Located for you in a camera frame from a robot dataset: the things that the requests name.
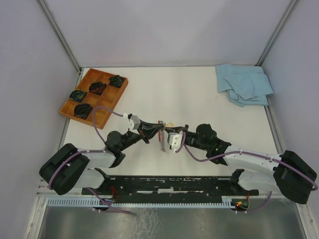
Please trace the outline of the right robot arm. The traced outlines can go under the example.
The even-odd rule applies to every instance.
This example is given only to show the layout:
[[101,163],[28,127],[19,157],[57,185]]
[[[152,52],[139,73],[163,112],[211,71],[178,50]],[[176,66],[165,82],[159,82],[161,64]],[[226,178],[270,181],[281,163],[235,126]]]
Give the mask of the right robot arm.
[[295,152],[286,150],[282,154],[257,153],[245,150],[218,138],[209,124],[201,124],[195,132],[188,126],[167,127],[168,143],[173,152],[196,148],[205,151],[206,157],[197,162],[213,162],[236,170],[229,181],[229,190],[242,192],[260,190],[279,192],[287,199],[306,204],[311,192],[318,190],[317,173]]

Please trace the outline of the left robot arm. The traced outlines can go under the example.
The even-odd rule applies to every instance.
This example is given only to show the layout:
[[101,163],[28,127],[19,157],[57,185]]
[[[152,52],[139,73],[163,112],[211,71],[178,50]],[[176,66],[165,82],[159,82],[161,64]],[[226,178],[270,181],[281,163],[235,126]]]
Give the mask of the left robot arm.
[[135,116],[128,122],[126,133],[112,131],[107,135],[103,149],[83,150],[71,143],[64,145],[40,168],[40,177],[58,195],[64,195],[73,188],[85,187],[106,194],[110,190],[110,181],[99,170],[117,167],[126,156],[123,153],[125,149],[140,140],[148,144],[164,129],[163,123],[148,123]]

